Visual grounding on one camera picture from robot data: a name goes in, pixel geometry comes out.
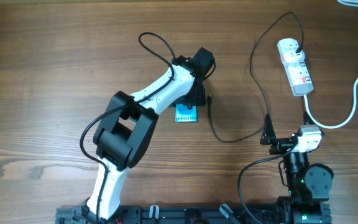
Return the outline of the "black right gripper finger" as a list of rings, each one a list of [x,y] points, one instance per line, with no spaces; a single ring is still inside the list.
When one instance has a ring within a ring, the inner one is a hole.
[[[276,143],[276,135],[273,128],[271,116],[267,113],[265,115],[264,128],[260,138],[261,145],[271,145]]]
[[[314,125],[314,121],[311,119],[307,112],[303,113],[303,124],[304,125]]]

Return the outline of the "blue screen smartphone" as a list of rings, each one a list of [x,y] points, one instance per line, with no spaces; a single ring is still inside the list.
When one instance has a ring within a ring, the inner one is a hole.
[[[196,106],[189,108],[183,104],[175,105],[175,121],[177,123],[195,123],[197,120]]]

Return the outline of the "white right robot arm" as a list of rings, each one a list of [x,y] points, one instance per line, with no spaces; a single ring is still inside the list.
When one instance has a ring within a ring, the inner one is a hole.
[[[279,197],[273,209],[272,223],[332,223],[326,203],[333,185],[334,172],[324,164],[310,164],[308,153],[317,150],[324,136],[322,130],[304,115],[304,125],[289,138],[277,138],[269,114],[265,115],[261,145],[282,158],[279,170],[289,196]]]

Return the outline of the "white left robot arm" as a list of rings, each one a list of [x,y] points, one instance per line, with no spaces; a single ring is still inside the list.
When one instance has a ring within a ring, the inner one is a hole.
[[[168,63],[160,78],[143,90],[130,95],[123,91],[114,94],[106,111],[85,127],[80,149],[88,155],[84,140],[95,126],[96,155],[89,159],[98,163],[93,193],[83,204],[83,216],[89,222],[106,223],[115,215],[127,173],[148,149],[160,114],[192,94],[215,67],[212,56],[177,57]]]

